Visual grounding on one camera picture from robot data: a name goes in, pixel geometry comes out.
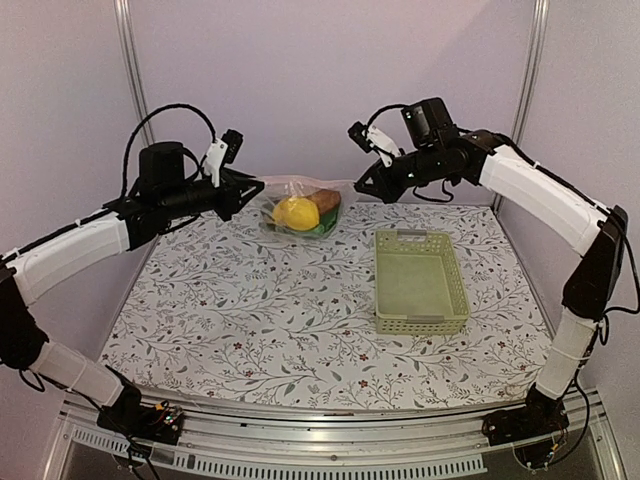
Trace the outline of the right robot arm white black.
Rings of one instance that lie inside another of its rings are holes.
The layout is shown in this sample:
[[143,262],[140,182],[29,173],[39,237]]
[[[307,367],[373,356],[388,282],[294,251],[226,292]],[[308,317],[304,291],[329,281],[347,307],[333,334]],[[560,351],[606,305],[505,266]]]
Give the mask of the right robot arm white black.
[[353,123],[348,135],[376,157],[355,183],[359,193],[391,204],[437,181],[467,183],[514,204],[574,254],[547,359],[529,390],[530,404],[517,415],[524,435],[539,435],[608,328],[610,300],[631,258],[626,211],[583,193],[508,135],[458,126],[440,97],[383,106]]

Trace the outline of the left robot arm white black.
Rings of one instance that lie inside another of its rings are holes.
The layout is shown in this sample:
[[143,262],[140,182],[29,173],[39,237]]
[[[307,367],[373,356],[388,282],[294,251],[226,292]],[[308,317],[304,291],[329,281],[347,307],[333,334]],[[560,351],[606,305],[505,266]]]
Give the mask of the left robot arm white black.
[[53,341],[30,312],[44,295],[111,257],[133,252],[187,226],[206,212],[230,220],[264,184],[228,168],[235,147],[213,142],[195,173],[185,172],[194,155],[179,142],[160,142],[139,154],[132,188],[85,219],[10,253],[1,261],[1,363],[29,371],[88,397],[108,410],[128,434],[148,426],[137,389],[118,373]]

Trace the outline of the brown toy potato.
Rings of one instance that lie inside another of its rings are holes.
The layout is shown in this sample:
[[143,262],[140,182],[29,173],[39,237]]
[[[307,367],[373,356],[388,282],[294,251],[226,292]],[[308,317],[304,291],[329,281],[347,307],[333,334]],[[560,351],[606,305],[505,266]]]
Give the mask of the brown toy potato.
[[340,205],[342,197],[336,190],[321,189],[310,194],[308,199],[316,205],[320,215],[325,215]]

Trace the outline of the green white toy bok choy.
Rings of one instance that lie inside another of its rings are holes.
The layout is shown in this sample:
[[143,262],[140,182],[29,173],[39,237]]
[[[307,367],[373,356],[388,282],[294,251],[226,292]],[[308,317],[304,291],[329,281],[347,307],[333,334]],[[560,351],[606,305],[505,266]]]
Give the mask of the green white toy bok choy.
[[336,228],[342,207],[338,206],[320,216],[320,223],[311,230],[297,231],[288,227],[278,226],[271,222],[267,215],[263,216],[260,227],[265,231],[275,232],[282,235],[290,235],[308,239],[322,239],[328,237]]

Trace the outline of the clear pink zip top bag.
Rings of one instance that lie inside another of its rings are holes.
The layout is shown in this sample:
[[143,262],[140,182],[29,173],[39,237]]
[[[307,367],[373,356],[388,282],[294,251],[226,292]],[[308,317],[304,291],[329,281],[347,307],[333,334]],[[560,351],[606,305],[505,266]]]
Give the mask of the clear pink zip top bag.
[[353,180],[319,180],[301,175],[263,176],[254,199],[260,227],[309,240],[329,237],[358,199]]

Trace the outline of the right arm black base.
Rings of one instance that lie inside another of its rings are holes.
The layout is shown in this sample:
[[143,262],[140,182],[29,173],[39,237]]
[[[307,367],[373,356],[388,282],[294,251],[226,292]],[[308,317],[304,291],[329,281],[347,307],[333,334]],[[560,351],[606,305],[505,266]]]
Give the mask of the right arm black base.
[[549,467],[566,440],[569,419],[561,399],[551,399],[533,384],[519,408],[500,409],[487,414],[481,432],[491,446],[530,440],[544,436],[536,443],[517,447],[516,460],[532,470]]

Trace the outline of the yellow toy lemon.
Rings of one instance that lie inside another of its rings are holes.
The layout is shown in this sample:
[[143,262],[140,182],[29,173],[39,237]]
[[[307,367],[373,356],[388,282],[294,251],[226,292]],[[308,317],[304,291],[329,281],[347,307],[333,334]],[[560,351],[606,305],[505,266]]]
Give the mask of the yellow toy lemon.
[[307,231],[320,223],[320,214],[316,205],[308,198],[287,197],[276,204],[272,219],[278,226]]

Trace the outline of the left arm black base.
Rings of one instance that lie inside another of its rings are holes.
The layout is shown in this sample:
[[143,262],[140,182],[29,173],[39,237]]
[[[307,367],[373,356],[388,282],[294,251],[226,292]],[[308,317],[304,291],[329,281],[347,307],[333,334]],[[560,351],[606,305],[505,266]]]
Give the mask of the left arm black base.
[[97,425],[127,438],[177,445],[184,425],[184,410],[168,400],[154,406],[143,405],[140,390],[113,368],[107,369],[120,380],[123,390],[112,406],[100,408]]

